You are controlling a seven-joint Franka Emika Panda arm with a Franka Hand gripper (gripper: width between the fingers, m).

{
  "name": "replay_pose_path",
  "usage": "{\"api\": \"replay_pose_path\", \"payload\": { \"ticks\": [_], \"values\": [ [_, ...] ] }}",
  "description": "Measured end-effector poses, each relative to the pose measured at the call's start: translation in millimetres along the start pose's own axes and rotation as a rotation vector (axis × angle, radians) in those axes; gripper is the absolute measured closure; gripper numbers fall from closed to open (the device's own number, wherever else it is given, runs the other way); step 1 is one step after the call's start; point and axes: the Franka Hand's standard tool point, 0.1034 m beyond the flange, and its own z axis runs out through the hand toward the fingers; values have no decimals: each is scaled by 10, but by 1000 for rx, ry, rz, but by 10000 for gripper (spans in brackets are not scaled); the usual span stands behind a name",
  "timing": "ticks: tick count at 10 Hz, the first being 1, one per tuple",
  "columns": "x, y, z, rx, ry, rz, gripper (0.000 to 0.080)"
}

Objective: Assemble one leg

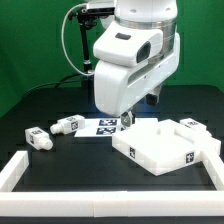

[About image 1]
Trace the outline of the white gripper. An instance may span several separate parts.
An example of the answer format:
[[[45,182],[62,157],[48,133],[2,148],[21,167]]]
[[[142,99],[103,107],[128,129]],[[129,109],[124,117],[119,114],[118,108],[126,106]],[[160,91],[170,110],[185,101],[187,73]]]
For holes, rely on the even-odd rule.
[[[121,124],[130,127],[134,123],[134,117],[131,112],[126,111],[176,71],[179,53],[180,36],[176,33],[173,50],[153,65],[144,62],[127,68],[99,61],[94,76],[96,107],[110,116],[119,117],[122,114]]]

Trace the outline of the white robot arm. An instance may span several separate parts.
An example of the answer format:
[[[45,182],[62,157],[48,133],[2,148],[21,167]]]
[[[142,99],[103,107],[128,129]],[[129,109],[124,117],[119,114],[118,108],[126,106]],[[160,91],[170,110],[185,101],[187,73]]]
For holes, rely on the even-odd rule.
[[[177,13],[176,0],[116,0],[114,20],[94,44],[96,107],[125,127],[134,123],[132,107],[144,97],[157,103],[177,70]]]

